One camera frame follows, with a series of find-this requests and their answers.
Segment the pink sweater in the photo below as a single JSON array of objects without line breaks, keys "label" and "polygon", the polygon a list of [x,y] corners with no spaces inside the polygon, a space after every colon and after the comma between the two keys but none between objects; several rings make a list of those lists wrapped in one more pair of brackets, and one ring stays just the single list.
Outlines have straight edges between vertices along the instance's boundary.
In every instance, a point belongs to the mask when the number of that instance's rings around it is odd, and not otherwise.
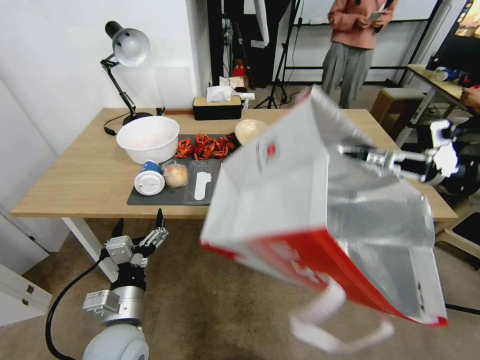
[{"label": "pink sweater", "polygon": [[[392,20],[398,1],[393,0],[391,5],[384,10],[383,15],[378,19],[381,21],[383,28]],[[385,3],[386,0],[360,0],[360,5],[357,5],[356,0],[335,0],[328,13],[328,20],[333,28],[331,41],[356,48],[374,49],[375,28],[370,26],[361,29],[355,25],[355,21],[362,15],[368,19],[372,13],[378,11]]]}]

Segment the lamp arm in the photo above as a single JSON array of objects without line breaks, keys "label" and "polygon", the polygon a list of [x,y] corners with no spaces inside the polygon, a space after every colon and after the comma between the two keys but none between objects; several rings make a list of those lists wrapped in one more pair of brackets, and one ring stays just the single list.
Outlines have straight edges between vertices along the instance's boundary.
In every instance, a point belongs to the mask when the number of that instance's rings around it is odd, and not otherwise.
[{"label": "lamp arm", "polygon": [[100,64],[101,64],[102,68],[106,71],[106,73],[108,74],[108,77],[110,78],[113,85],[115,85],[121,99],[123,100],[123,102],[125,103],[127,108],[130,110],[130,115],[132,117],[136,117],[137,112],[135,111],[135,109],[136,109],[135,103],[130,98],[130,96],[125,91],[122,90],[119,83],[117,82],[117,80],[114,78],[114,76],[112,74],[112,68],[119,64],[118,62],[111,61],[111,58],[113,58],[113,57],[114,57],[114,54],[110,55],[109,57],[100,61]]}]

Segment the human hand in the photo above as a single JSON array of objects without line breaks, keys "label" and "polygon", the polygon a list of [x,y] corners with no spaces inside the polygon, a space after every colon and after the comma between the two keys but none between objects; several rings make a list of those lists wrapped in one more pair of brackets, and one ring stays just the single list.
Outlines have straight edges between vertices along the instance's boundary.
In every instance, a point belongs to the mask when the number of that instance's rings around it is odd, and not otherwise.
[{"label": "human hand", "polygon": [[476,112],[480,112],[480,89],[477,89],[477,88],[462,89],[460,102],[466,107],[472,108]]},{"label": "human hand", "polygon": [[374,27],[374,28],[381,28],[382,26],[385,26],[387,24],[387,22],[385,21],[385,19],[382,19],[382,16],[380,16],[377,20],[375,20],[371,25]]},{"label": "human hand", "polygon": [[372,23],[369,21],[369,19],[366,16],[360,15],[356,20],[355,20],[355,25],[360,28],[360,29],[366,29],[368,28]]}]

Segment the wooden lid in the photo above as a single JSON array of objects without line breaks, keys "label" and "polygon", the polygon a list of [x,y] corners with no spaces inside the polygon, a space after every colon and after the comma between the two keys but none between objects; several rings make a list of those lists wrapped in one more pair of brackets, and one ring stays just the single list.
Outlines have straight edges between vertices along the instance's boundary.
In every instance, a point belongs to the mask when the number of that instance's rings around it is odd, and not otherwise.
[{"label": "wooden lid", "polygon": [[234,95],[231,97],[230,101],[224,102],[207,102],[207,98],[205,96],[196,97],[193,99],[193,106],[200,107],[200,106],[239,106],[242,105],[242,99],[240,96]]}]

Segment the white bowl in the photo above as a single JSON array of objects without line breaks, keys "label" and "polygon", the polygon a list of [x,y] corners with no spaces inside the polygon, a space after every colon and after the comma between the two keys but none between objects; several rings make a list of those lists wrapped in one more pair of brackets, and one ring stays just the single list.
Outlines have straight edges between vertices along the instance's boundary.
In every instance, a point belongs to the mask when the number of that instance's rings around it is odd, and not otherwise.
[{"label": "white bowl", "polygon": [[269,126],[264,122],[253,119],[245,119],[240,121],[235,126],[235,136],[240,144],[245,145],[268,128]]},{"label": "white bowl", "polygon": [[165,116],[147,116],[129,122],[116,135],[116,143],[137,164],[163,163],[177,150],[179,124]]}]

